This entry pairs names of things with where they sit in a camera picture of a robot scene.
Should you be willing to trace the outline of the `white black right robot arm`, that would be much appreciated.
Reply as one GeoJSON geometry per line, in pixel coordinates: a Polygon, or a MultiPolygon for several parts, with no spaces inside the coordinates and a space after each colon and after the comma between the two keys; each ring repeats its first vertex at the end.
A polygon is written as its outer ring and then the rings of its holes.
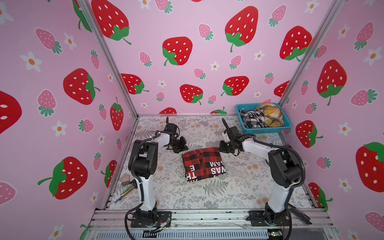
{"type": "Polygon", "coordinates": [[[303,160],[290,146],[277,146],[257,140],[255,135],[240,134],[237,127],[225,126],[224,140],[219,151],[236,156],[236,151],[248,152],[263,158],[269,163],[274,187],[269,201],[265,205],[262,220],[269,226],[278,225],[289,217],[289,200],[295,188],[304,184],[306,173],[303,160]]]}

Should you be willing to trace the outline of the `red black plaid shirt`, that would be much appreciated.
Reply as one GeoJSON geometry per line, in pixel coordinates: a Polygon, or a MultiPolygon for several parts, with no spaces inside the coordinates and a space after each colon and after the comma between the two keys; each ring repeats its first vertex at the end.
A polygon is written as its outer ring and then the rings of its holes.
{"type": "Polygon", "coordinates": [[[182,155],[187,182],[218,177],[227,172],[219,148],[206,148],[182,155]]]}

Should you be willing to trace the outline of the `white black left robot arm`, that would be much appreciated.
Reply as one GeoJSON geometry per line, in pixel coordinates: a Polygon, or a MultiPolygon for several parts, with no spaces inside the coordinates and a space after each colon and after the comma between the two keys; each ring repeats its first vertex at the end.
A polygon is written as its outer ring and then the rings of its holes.
{"type": "Polygon", "coordinates": [[[172,212],[158,211],[154,196],[153,175],[158,165],[158,153],[162,147],[168,147],[174,153],[186,151],[189,148],[180,129],[166,118],[164,130],[156,131],[155,135],[144,140],[136,140],[129,159],[131,172],[139,191],[140,203],[128,210],[124,217],[126,232],[131,240],[134,239],[130,228],[152,228],[150,236],[160,233],[171,226],[172,212]]]}

